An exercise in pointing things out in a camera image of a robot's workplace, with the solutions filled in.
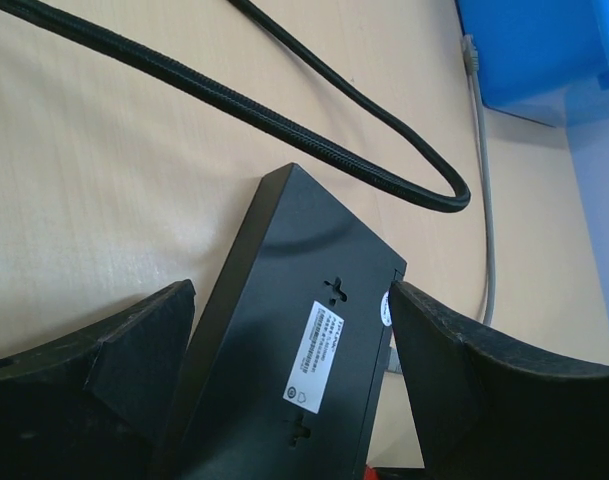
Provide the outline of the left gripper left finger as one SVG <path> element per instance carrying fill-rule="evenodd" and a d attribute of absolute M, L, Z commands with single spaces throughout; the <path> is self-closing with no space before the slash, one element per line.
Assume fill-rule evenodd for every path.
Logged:
<path fill-rule="evenodd" d="M 189 280 L 0 358 L 0 479 L 146 479 L 195 313 Z"/>

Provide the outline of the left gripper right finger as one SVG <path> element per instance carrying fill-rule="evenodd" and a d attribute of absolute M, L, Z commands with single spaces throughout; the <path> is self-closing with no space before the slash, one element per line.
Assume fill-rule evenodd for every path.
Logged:
<path fill-rule="evenodd" d="M 609 366 L 389 291 L 427 479 L 609 479 Z"/>

